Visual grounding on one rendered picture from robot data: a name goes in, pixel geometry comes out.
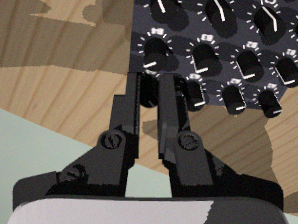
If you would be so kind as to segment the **black knob box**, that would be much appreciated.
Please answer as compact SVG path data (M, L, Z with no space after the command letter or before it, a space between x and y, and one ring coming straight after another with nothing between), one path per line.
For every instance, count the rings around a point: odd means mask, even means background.
M274 118L297 67L298 0L134 0L128 72L141 75L145 108L159 104L159 76L173 73L190 112L206 104Z

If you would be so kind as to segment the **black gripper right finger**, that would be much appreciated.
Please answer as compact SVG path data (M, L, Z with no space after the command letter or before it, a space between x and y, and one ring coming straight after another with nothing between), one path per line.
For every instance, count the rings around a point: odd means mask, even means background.
M173 73L159 78L157 127L158 159L169 170L172 197L251 197L283 212L281 186L239 175L204 148L201 137L190 129L186 97L175 95Z

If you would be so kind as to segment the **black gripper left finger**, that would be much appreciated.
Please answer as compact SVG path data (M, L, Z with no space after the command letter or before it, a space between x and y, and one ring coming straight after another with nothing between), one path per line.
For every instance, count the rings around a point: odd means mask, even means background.
M128 170L139 159L139 103L140 75L128 72L125 95L114 94L109 130L96 146L60 172L18 180L13 212L24 201L53 194L125 197Z

